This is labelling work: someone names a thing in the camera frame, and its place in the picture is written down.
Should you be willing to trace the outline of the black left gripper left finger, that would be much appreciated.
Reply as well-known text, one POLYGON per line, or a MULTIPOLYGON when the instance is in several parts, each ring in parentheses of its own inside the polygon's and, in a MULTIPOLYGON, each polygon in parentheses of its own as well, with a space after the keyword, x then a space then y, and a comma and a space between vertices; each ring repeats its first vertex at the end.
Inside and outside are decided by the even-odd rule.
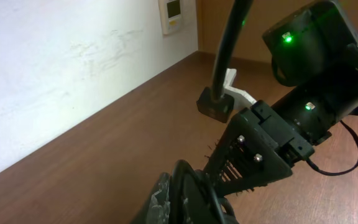
POLYGON ((163 172, 131 224, 169 224, 170 174, 163 172))

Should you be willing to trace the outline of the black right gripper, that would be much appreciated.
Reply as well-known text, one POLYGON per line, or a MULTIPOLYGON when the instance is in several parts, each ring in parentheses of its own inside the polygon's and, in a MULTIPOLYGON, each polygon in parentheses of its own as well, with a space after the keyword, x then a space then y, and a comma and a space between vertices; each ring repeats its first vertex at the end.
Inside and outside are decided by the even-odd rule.
POLYGON ((312 154, 307 140, 258 101, 232 117, 204 171, 217 195, 225 196, 285 179, 312 154))

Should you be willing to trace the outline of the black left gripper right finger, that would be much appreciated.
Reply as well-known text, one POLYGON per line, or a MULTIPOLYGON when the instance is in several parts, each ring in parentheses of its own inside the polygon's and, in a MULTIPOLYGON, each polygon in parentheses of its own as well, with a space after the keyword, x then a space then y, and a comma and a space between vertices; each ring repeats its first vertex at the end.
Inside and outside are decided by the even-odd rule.
POLYGON ((182 214, 185 224, 219 224, 190 175, 183 182, 182 214))

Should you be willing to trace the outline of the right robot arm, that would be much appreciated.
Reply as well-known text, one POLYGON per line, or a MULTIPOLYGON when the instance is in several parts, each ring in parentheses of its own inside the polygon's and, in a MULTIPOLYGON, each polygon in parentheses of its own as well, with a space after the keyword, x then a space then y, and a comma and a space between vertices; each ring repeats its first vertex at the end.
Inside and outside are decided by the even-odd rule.
POLYGON ((211 86, 198 110, 227 128, 204 168, 225 196, 285 179, 346 116, 358 116, 358 35, 337 1, 313 1, 262 36, 272 71, 290 92, 275 104, 231 91, 225 80, 252 3, 236 1, 219 46, 211 86))

